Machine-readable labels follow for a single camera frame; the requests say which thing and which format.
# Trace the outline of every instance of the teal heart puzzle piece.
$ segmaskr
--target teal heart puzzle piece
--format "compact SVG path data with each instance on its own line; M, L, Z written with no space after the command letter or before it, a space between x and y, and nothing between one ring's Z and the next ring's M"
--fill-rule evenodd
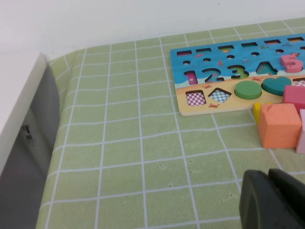
M262 88L271 93L283 96L286 85L291 85L291 80L287 77L280 76L277 78L267 78L263 81Z

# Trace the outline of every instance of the yellow block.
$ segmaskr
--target yellow block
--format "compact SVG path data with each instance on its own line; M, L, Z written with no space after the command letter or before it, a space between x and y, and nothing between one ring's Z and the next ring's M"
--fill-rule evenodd
M253 106L253 115L256 121L256 124L258 125L259 117L261 116L261 103L254 103Z

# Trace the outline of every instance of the white wall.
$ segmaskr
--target white wall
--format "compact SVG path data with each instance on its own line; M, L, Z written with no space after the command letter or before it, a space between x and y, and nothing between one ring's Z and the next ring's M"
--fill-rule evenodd
M100 44L305 16L304 0L0 0L0 52Z

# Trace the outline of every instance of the white shelf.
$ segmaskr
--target white shelf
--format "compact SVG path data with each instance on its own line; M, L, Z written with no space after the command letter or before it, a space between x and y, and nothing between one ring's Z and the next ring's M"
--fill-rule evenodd
M0 174L46 66L40 52L0 54Z

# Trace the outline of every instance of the green table surface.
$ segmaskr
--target green table surface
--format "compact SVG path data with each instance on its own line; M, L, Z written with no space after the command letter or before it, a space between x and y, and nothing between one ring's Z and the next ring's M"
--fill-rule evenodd
M169 50L305 32L305 18L91 47L52 60L60 127L37 229L238 229L247 169L305 181L250 110L183 117Z

